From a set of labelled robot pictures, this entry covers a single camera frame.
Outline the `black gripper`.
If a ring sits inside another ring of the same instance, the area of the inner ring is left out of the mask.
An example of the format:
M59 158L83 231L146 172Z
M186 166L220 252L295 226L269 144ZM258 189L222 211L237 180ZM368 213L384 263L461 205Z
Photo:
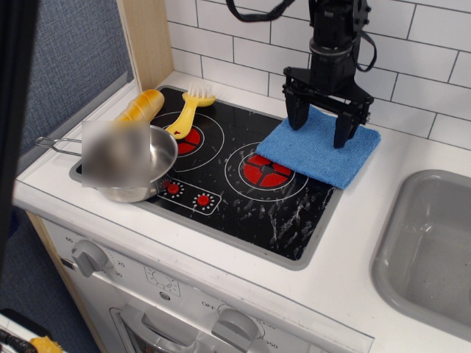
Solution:
M333 147L341 149L351 139L359 124L369 118L373 97L355 82L359 46L330 53L325 48L312 52L310 68L286 67L288 123L293 130L300 129L308 120L310 104L337 114Z

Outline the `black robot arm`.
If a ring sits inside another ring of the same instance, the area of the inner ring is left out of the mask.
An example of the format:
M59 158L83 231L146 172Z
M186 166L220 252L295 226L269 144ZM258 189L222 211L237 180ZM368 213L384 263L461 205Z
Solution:
M366 1L310 1L309 13L314 29L310 40L311 67L283 70L286 83L288 123L300 129L314 105L337 115L333 147L340 149L353 138L359 125L369 117L373 97L355 82L356 71L368 71L375 64L374 54L367 68L358 64L361 40L372 39L363 31L369 23L371 7Z

